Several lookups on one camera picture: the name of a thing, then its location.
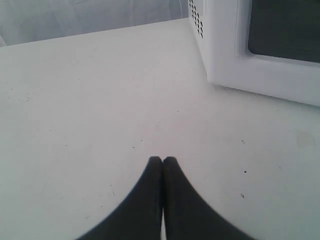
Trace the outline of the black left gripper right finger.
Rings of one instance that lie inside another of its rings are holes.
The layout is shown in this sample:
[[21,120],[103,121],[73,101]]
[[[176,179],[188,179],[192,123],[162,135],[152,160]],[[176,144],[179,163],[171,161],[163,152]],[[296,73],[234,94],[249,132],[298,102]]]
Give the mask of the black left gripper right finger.
[[168,240],[251,240],[196,192],[173,156],[163,160],[164,223]]

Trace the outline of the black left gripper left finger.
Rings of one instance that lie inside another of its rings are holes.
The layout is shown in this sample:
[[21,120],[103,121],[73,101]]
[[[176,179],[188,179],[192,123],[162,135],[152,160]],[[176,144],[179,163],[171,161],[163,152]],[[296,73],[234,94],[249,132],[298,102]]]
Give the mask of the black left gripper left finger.
[[80,240],[160,240],[163,216],[163,162],[149,158],[126,198]]

